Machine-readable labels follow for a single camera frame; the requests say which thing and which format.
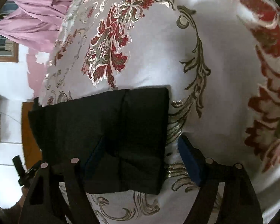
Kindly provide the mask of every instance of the folded black fabric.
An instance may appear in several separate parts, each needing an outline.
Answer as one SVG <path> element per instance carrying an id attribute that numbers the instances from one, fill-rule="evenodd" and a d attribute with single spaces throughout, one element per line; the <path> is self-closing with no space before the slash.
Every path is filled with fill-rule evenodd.
<path id="1" fill-rule="evenodd" d="M 88 193 L 158 194 L 163 183 L 166 88 L 114 90 L 29 112 L 43 160 L 77 157 Z"/>

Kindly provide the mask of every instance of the white wall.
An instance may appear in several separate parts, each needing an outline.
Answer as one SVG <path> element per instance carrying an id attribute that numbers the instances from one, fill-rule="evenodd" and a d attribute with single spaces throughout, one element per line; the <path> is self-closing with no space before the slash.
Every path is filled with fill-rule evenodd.
<path id="1" fill-rule="evenodd" d="M 21 197 L 18 175 L 12 158 L 24 163 L 21 137 L 22 102 L 32 99 L 27 80 L 28 48 L 19 45 L 19 62 L 0 62 L 0 206 L 9 208 Z"/>
<path id="2" fill-rule="evenodd" d="M 26 55 L 28 48 L 19 45 L 19 62 L 0 62 L 0 96 L 25 102 L 33 97 L 27 80 Z"/>

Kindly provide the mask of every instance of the red floral motif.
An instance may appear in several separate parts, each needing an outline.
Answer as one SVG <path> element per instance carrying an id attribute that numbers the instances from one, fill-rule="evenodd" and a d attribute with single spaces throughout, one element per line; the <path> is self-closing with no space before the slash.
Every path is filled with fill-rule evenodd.
<path id="1" fill-rule="evenodd" d="M 245 144 L 254 147 L 255 155 L 264 162 L 265 172 L 271 166 L 280 164 L 280 139 L 276 136 L 280 127 L 280 73 L 269 66 L 263 54 L 276 59 L 280 57 L 280 8 L 271 6 L 269 0 L 239 1 L 259 19 L 255 24 L 244 24 L 259 42 L 255 46 L 256 53 L 261 73 L 267 81 L 266 85 L 259 87 L 259 95 L 249 99 L 248 106 L 257 114 L 253 126 L 246 129 L 249 136 Z"/>
<path id="2" fill-rule="evenodd" d="M 50 96 L 50 97 L 48 98 L 47 105 L 52 105 L 53 103 L 54 103 L 54 98 L 53 98 L 53 96 Z"/>
<path id="3" fill-rule="evenodd" d="M 89 9 L 89 12 L 88 12 L 88 14 L 87 14 L 87 18 L 90 18 L 90 17 L 92 16 L 93 10 L 94 10 L 94 7 L 91 7 L 91 8 Z"/>
<path id="4" fill-rule="evenodd" d="M 70 4 L 69 4 L 69 5 L 67 5 L 65 14 L 67 14 L 68 9 L 69 9 L 69 6 L 70 6 Z"/>
<path id="5" fill-rule="evenodd" d="M 258 40 L 261 48 L 266 54 L 274 58 L 280 56 L 280 27 L 277 25 L 274 29 L 267 29 L 262 26 L 251 28 L 253 36 Z"/>
<path id="6" fill-rule="evenodd" d="M 154 0 L 142 0 L 141 3 L 138 5 L 142 7 L 143 9 L 149 9 L 149 7 L 154 3 Z"/>
<path id="7" fill-rule="evenodd" d="M 274 123 L 280 120 L 280 102 L 276 102 L 264 87 L 259 87 L 259 96 L 249 99 L 248 106 L 262 114 L 261 120 Z"/>
<path id="8" fill-rule="evenodd" d="M 273 21 L 277 11 L 263 0 L 239 0 L 241 4 L 254 12 L 260 20 L 265 22 Z"/>
<path id="9" fill-rule="evenodd" d="M 93 81 L 93 85 L 106 79 L 115 88 L 113 71 L 125 68 L 128 56 L 122 48 L 131 41 L 125 28 L 130 23 L 144 17 L 143 8 L 148 9 L 154 0 L 123 0 L 120 5 L 114 3 L 107 18 L 100 21 L 97 35 L 90 41 L 81 71 Z"/>
<path id="10" fill-rule="evenodd" d="M 280 139 L 275 136 L 280 120 L 280 74 L 264 59 L 259 47 L 256 52 L 261 62 L 261 72 L 267 78 L 266 87 L 259 87 L 259 96 L 249 99 L 248 106 L 260 113 L 253 126 L 246 129 L 249 136 L 245 144 L 254 147 L 255 155 L 265 162 L 263 172 L 280 163 Z"/>
<path id="11" fill-rule="evenodd" d="M 80 34 L 80 30 L 75 30 L 73 35 L 68 35 L 64 44 L 62 44 L 62 47 L 59 51 L 57 51 L 56 56 L 53 59 L 53 65 L 56 66 L 56 63 L 58 60 L 61 59 L 61 57 L 63 57 L 62 52 L 66 52 L 67 47 L 73 43 L 73 39 L 76 37 L 77 34 Z"/>
<path id="12" fill-rule="evenodd" d="M 274 58 L 280 56 L 280 9 L 274 8 L 264 0 L 239 0 L 244 6 L 251 10 L 255 16 L 263 22 L 271 25 L 277 20 L 274 28 L 266 28 L 262 25 L 245 23 L 245 26 L 258 40 L 266 54 Z"/>

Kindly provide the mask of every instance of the picture frame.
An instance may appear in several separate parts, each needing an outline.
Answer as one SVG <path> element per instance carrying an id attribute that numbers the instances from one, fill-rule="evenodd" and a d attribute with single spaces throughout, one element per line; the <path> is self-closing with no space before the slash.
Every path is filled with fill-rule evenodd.
<path id="1" fill-rule="evenodd" d="M 19 62 L 19 44 L 15 43 L 11 40 L 7 40 L 11 44 L 12 50 L 10 50 L 6 54 L 11 54 L 11 55 L 0 55 L 0 62 L 14 62 L 17 63 Z"/>

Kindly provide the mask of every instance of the floral pattern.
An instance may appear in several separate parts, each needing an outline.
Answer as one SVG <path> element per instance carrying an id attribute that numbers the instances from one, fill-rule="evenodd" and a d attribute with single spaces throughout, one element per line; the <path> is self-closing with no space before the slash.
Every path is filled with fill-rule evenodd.
<path id="1" fill-rule="evenodd" d="M 48 98 L 47 105 L 53 105 L 53 104 L 54 104 L 54 98 L 53 98 L 53 96 L 51 95 L 51 96 Z"/>
<path id="2" fill-rule="evenodd" d="M 254 148 L 264 162 L 263 172 L 280 164 L 280 8 L 270 0 L 239 0 L 253 12 L 257 22 L 243 21 L 258 41 L 255 46 L 266 84 L 259 86 L 259 94 L 248 101 L 254 121 L 246 129 L 245 144 Z"/>
<path id="3" fill-rule="evenodd" d="M 114 3 L 107 18 L 101 19 L 81 69 L 94 86 L 104 78 L 115 88 L 113 72 L 123 70 L 128 60 L 128 55 L 122 52 L 122 47 L 131 42 L 126 30 L 131 28 L 131 23 L 144 17 L 143 9 L 149 9 L 153 3 L 154 0 L 123 0 L 120 5 Z"/>
<path id="4" fill-rule="evenodd" d="M 90 18 L 90 17 L 92 16 L 93 11 L 94 11 L 94 7 L 91 7 L 91 8 L 89 9 L 88 14 L 87 14 L 87 18 Z"/>
<path id="5" fill-rule="evenodd" d="M 63 57 L 62 53 L 66 52 L 67 47 L 73 42 L 73 39 L 76 37 L 77 34 L 80 34 L 80 31 L 76 29 L 73 35 L 67 36 L 65 42 L 62 44 L 61 49 L 57 51 L 56 56 L 54 57 L 51 64 L 56 66 L 57 61 Z"/>
<path id="6" fill-rule="evenodd" d="M 211 70 L 204 62 L 202 41 L 199 37 L 196 23 L 192 17 L 196 11 L 190 10 L 185 6 L 177 6 L 177 9 L 181 13 L 176 21 L 177 26 L 180 29 L 186 29 L 189 25 L 191 25 L 196 32 L 197 42 L 195 48 L 192 50 L 192 53 L 195 56 L 188 61 L 180 61 L 180 63 L 184 65 L 184 73 L 187 73 L 192 69 L 196 69 L 196 77 L 185 88 L 185 90 L 190 92 L 189 96 L 184 100 L 171 103 L 174 110 L 168 115 L 167 144 L 174 142 L 181 135 L 192 106 L 195 107 L 198 117 L 201 118 L 203 92 L 206 87 L 207 77 L 211 74 Z"/>
<path id="7" fill-rule="evenodd" d="M 192 190 L 199 190 L 199 187 L 190 179 L 187 169 L 182 161 L 177 161 L 173 164 L 167 164 L 166 168 L 167 168 L 166 179 L 174 178 L 178 176 L 180 177 L 172 184 L 171 186 L 172 191 L 176 192 L 183 186 L 186 186 L 186 188 L 184 189 L 185 193 L 188 193 Z M 213 212 L 217 213 L 220 210 L 221 203 L 222 203 L 222 197 L 220 193 L 217 192 Z"/>
<path id="8" fill-rule="evenodd" d="M 63 103 L 63 102 L 68 102 L 68 101 L 72 100 L 72 96 L 71 96 L 70 91 L 68 92 L 68 95 L 65 92 L 63 92 L 63 91 L 60 91 L 59 93 L 60 94 L 59 94 L 59 96 L 57 98 L 57 103 L 58 104 L 59 103 Z"/>
<path id="9" fill-rule="evenodd" d="M 96 194 L 92 194 L 91 198 L 94 204 L 99 207 L 99 210 L 95 210 L 96 215 L 98 216 L 98 218 L 101 218 L 102 221 L 106 224 L 108 223 L 106 218 L 115 221 L 129 221 L 133 218 L 137 219 L 142 215 L 152 216 L 160 211 L 158 199 L 154 199 L 153 203 L 150 204 L 147 200 L 147 194 L 138 191 L 134 191 L 133 193 L 133 208 L 123 208 L 125 214 L 121 217 L 114 217 L 106 213 L 104 208 L 110 204 L 110 201 L 106 198 L 102 196 L 97 197 Z"/>

